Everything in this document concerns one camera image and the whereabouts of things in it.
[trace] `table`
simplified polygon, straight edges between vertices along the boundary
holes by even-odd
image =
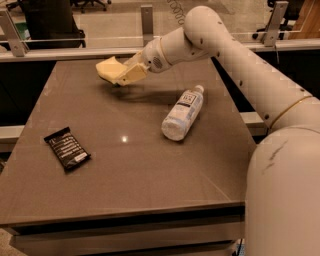
[[[0,175],[0,227],[12,245],[84,255],[243,237],[255,144],[211,60],[127,87],[99,78],[100,61],[57,62]],[[197,84],[204,105],[194,125],[184,141],[166,139],[163,119]],[[91,153],[70,173],[43,140],[67,126]]]

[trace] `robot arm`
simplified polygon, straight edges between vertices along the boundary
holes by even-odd
[[[97,69],[106,80],[127,85],[145,78],[148,72],[160,73],[179,62],[206,57],[215,57],[220,62],[270,131],[315,122],[314,116],[318,115],[313,113],[320,110],[318,100],[236,41],[219,15],[204,6],[187,14],[183,28],[149,42],[124,64],[113,59],[112,65],[108,65],[110,60],[107,60],[99,63]],[[110,66],[119,70],[104,76],[110,74]],[[305,108],[311,114],[301,115]]]
[[[147,70],[163,72],[181,61],[206,56],[220,62],[272,131],[258,145],[249,164],[246,255],[317,255],[317,98],[237,42],[219,16],[203,6],[188,13],[183,29],[150,42],[124,64],[124,71],[113,81],[126,85],[144,78]]]

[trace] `white bottle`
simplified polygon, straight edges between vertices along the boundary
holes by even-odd
[[[182,140],[200,112],[203,103],[203,87],[197,85],[185,91],[162,122],[163,134],[175,141]]]

